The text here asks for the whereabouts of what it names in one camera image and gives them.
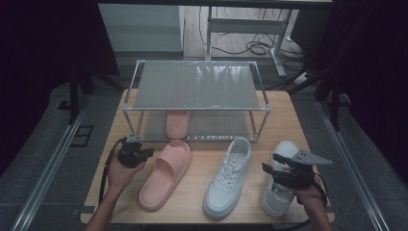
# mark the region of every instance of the pink slipper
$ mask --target pink slipper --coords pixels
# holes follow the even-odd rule
[[[170,139],[183,139],[189,134],[191,111],[167,112],[166,135]]]
[[[173,140],[156,160],[152,174],[140,191],[140,205],[149,211],[160,209],[186,173],[191,162],[190,147]]]

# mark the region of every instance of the glass shelf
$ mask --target glass shelf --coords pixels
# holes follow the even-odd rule
[[[262,100],[254,79],[261,83]],[[165,128],[171,110],[191,111],[185,141],[256,141],[270,105],[255,62],[138,61],[122,108],[130,138],[169,140]],[[134,117],[139,118],[136,131]]]

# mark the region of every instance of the human hand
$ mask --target human hand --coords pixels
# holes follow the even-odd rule
[[[117,159],[118,150],[112,157],[108,171],[109,190],[121,193],[132,182],[133,176],[144,168],[145,162],[135,168],[124,167]]]
[[[320,178],[315,176],[315,181],[321,185]],[[315,186],[311,185],[308,189],[292,189],[294,195],[302,202],[306,214],[310,215],[313,212],[324,210],[323,201],[320,192]]]

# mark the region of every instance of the shoelace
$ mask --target shoelace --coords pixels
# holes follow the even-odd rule
[[[221,174],[218,178],[219,183],[221,183],[227,189],[231,189],[237,175],[236,173],[241,168],[241,164],[242,163],[238,163],[236,160],[230,160],[229,162],[224,161]]]

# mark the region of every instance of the wooden tabletop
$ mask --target wooden tabletop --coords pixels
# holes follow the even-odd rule
[[[260,100],[262,93],[257,91]],[[110,150],[118,139],[129,136],[129,127],[121,111],[126,91],[117,108],[115,119],[95,172],[85,207],[95,207],[98,203],[99,187],[103,166]],[[275,218],[261,207],[261,198],[268,175],[262,171],[262,162],[270,164],[271,154],[281,141],[292,141],[300,149],[309,150],[292,100],[284,91],[267,91],[271,113],[259,140],[252,142],[251,162],[242,188],[242,195],[234,211],[225,219],[208,218],[202,209],[204,194],[219,170],[222,158],[230,141],[188,141],[192,160],[186,174],[175,188],[166,204],[156,212],[147,212],[139,204],[139,192],[154,168],[157,156],[168,142],[144,142],[142,148],[154,148],[153,157],[145,168],[138,172],[131,185],[117,201],[112,223],[276,223],[302,222],[307,219],[303,206],[294,200],[286,215]],[[81,221],[88,222],[92,213],[82,213]],[[328,213],[334,220],[334,214]]]

